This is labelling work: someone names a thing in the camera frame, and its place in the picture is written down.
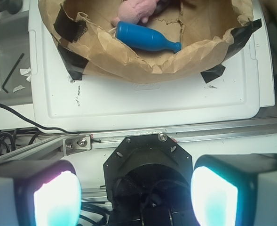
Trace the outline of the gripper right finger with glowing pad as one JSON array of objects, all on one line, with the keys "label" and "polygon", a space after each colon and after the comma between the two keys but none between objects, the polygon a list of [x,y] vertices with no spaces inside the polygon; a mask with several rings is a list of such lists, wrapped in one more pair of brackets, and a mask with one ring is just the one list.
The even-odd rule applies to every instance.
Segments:
[{"label": "gripper right finger with glowing pad", "polygon": [[277,153],[202,155],[190,191],[201,226],[277,226]]}]

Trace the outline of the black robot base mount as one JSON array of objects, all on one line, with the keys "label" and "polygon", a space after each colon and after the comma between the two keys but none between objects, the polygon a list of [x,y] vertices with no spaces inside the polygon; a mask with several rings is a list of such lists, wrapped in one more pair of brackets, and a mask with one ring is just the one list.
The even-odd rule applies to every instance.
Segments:
[{"label": "black robot base mount", "polygon": [[103,164],[110,226],[195,226],[192,156],[165,134],[126,137]]}]

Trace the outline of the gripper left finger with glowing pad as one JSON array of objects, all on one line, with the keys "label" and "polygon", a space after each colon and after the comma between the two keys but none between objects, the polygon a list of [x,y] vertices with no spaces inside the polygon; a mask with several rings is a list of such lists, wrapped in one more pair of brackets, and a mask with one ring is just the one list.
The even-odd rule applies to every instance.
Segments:
[{"label": "gripper left finger with glowing pad", "polygon": [[0,160],[0,226],[75,226],[81,185],[66,160]]}]

